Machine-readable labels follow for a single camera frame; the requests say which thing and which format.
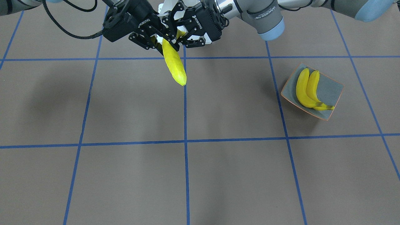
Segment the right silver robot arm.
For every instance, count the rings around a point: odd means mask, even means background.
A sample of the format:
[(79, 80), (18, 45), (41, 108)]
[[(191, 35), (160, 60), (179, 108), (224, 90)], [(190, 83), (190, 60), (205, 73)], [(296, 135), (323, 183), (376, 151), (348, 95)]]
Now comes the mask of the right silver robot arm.
[(65, 34), (76, 39), (94, 39), (105, 37), (115, 42), (125, 36), (149, 50), (156, 49), (164, 55), (167, 47), (179, 51), (174, 27), (167, 27), (147, 0), (105, 0), (109, 7), (104, 19), (103, 28), (89, 36), (78, 36), (67, 31), (51, 14), (48, 0), (2, 0), (1, 16), (15, 14), (21, 11), (43, 6), (51, 21)]

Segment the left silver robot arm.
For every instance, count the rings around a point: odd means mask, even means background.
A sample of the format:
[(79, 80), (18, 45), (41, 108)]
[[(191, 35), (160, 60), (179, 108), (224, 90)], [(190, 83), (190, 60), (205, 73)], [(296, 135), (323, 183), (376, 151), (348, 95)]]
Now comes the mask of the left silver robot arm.
[(393, 0), (166, 0), (158, 13), (186, 48), (204, 47), (222, 37), (233, 18), (250, 25), (262, 40), (274, 40), (285, 29), (283, 12), (323, 8), (362, 22), (381, 17)]

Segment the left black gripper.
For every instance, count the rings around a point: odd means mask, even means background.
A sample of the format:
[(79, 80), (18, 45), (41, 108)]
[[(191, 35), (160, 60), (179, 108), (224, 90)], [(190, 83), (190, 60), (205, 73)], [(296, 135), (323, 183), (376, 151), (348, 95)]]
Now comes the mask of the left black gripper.
[(166, 26), (160, 39), (176, 39), (177, 49), (204, 47), (206, 34), (212, 42), (220, 40), (226, 23), (216, 5), (196, 5), (196, 2), (161, 3), (159, 17)]

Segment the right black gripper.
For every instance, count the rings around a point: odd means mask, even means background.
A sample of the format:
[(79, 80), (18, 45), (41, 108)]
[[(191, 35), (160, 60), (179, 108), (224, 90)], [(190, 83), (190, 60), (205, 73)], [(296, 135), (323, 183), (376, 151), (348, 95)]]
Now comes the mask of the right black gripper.
[[(157, 50), (163, 52), (162, 43), (159, 43), (157, 37), (165, 40), (171, 45), (175, 51), (180, 50), (180, 46), (176, 43), (177, 35), (172, 34), (168, 26), (161, 22), (159, 13), (154, 10), (147, 0), (125, 0), (124, 12), (129, 16), (124, 17), (127, 27), (124, 34), (130, 34), (129, 40), (136, 43), (146, 50)], [(141, 29), (149, 34), (141, 35)]]

